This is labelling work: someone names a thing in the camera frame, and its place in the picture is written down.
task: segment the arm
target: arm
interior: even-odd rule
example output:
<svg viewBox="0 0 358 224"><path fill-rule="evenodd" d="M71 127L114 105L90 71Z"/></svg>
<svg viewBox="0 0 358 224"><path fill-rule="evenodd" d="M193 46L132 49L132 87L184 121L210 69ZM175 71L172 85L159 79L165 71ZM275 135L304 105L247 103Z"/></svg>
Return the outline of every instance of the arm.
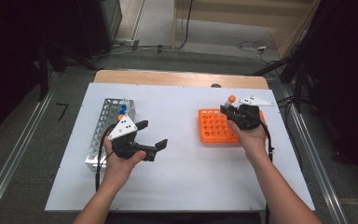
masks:
<svg viewBox="0 0 358 224"><path fill-rule="evenodd" d="M304 202L290 188L266 153L266 135L263 128L241 131L231 120L227 122L240 138L246 157L255 169L255 175L272 218L276 223L321 223Z"/></svg>
<svg viewBox="0 0 358 224"><path fill-rule="evenodd" d="M109 155L112 152L112 142L105 138L103 144L106 149L106 155ZM145 156L144 151L139 151L129 160L123 160L115 153L107 158L105 175L101 186L77 216L74 223L104 223L116 194L129 179L135 165Z"/></svg>

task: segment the white table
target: white table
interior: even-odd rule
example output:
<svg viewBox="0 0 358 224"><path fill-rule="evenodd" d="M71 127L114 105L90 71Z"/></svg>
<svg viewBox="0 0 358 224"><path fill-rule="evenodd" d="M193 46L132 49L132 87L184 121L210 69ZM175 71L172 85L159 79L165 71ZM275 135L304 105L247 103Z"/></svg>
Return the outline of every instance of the white table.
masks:
<svg viewBox="0 0 358 224"><path fill-rule="evenodd" d="M47 211L82 210L95 192L94 173L84 163L105 98L131 99L135 122L149 127L135 139L168 146L154 162L143 161L118 193L118 211L258 211L265 200L251 164L238 144L202 144L198 110L218 108L230 94L275 102L270 90L91 83L79 111L46 205ZM260 109L275 147L274 163L299 197L314 210L278 107Z"/></svg>

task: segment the person's left hand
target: person's left hand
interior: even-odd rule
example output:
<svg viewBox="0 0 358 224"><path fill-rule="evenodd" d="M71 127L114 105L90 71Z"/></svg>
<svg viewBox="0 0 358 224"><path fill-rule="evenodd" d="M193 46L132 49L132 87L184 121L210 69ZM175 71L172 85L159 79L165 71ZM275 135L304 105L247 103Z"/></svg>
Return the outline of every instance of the person's left hand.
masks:
<svg viewBox="0 0 358 224"><path fill-rule="evenodd" d="M106 150L106 155L109 155L112 150L112 142L105 137L103 145ZM128 160L119 158L115 153L106 159L106 170L102 185L108 185L115 191L119 191L130 177L132 169L141 160L144 159L146 153L144 151L136 152Z"/></svg>

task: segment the orange cap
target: orange cap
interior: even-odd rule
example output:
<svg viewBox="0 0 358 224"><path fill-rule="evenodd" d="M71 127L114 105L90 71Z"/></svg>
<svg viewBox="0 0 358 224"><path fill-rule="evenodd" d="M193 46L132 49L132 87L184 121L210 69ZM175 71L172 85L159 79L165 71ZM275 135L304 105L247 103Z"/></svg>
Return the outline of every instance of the orange cap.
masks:
<svg viewBox="0 0 358 224"><path fill-rule="evenodd" d="M234 103L235 100L236 100L235 95L230 95L230 96L228 97L228 100L229 100L231 103Z"/></svg>

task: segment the forearm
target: forearm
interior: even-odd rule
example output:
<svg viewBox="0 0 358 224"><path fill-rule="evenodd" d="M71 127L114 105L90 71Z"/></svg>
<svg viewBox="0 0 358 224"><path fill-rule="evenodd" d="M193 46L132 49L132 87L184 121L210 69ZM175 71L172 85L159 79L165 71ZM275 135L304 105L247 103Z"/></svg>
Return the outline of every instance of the forearm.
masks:
<svg viewBox="0 0 358 224"><path fill-rule="evenodd" d="M83 211L77 216L74 223L104 223L117 192L118 189L102 183Z"/></svg>
<svg viewBox="0 0 358 224"><path fill-rule="evenodd" d="M320 223L267 155L255 156L251 163L275 223Z"/></svg>

